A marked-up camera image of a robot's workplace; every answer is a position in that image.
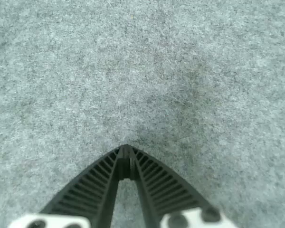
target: gray carpet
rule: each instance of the gray carpet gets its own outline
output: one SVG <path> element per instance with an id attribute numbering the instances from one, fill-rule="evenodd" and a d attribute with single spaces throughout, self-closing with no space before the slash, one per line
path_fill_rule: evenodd
<path id="1" fill-rule="evenodd" d="M 285 0 L 0 0 L 0 228 L 123 143 L 285 228 Z M 138 206 L 123 182 L 112 227 Z"/>

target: screw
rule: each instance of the screw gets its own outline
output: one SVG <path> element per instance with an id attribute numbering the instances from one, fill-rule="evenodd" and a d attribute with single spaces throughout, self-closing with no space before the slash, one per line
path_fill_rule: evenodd
<path id="1" fill-rule="evenodd" d="M 28 228 L 44 228 L 46 223 L 43 220 L 36 220 L 29 224 Z"/>
<path id="2" fill-rule="evenodd" d="M 220 221 L 220 213 L 214 207 L 205 208 L 202 213 L 201 217 L 205 222 L 218 222 Z"/>
<path id="3" fill-rule="evenodd" d="M 179 212 L 172 213 L 168 220 L 169 228 L 186 228 L 188 227 L 188 221 L 185 216 Z"/>

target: ribbed plastic part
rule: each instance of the ribbed plastic part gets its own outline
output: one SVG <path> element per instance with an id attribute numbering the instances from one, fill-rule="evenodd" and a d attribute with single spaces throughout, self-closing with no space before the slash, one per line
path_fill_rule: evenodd
<path id="1" fill-rule="evenodd" d="M 129 145 L 104 155 L 66 185 L 41 211 L 88 218 L 93 228 L 109 228 L 120 180 L 135 181 L 147 228 L 165 214 L 210 204 L 172 169 Z"/>

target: screw head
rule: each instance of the screw head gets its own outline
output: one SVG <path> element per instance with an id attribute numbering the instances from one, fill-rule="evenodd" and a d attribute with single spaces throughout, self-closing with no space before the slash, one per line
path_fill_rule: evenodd
<path id="1" fill-rule="evenodd" d="M 172 213 L 168 220 L 169 228 L 187 228 L 188 221 L 185 216 L 179 212 Z"/>
<path id="2" fill-rule="evenodd" d="M 45 221 L 36 220 L 36 221 L 33 221 L 32 223 L 30 223 L 27 228 L 44 228 L 44 227 L 46 227 Z"/>
<path id="3" fill-rule="evenodd" d="M 220 221 L 219 210 L 214 207 L 204 208 L 201 217 L 205 222 L 218 222 Z"/>

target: carpet floor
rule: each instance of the carpet floor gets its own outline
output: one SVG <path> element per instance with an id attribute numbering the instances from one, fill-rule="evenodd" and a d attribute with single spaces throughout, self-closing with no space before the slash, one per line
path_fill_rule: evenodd
<path id="1" fill-rule="evenodd" d="M 285 228 L 285 0 L 0 0 L 0 228 L 124 143 Z M 112 227 L 134 226 L 125 181 Z"/>

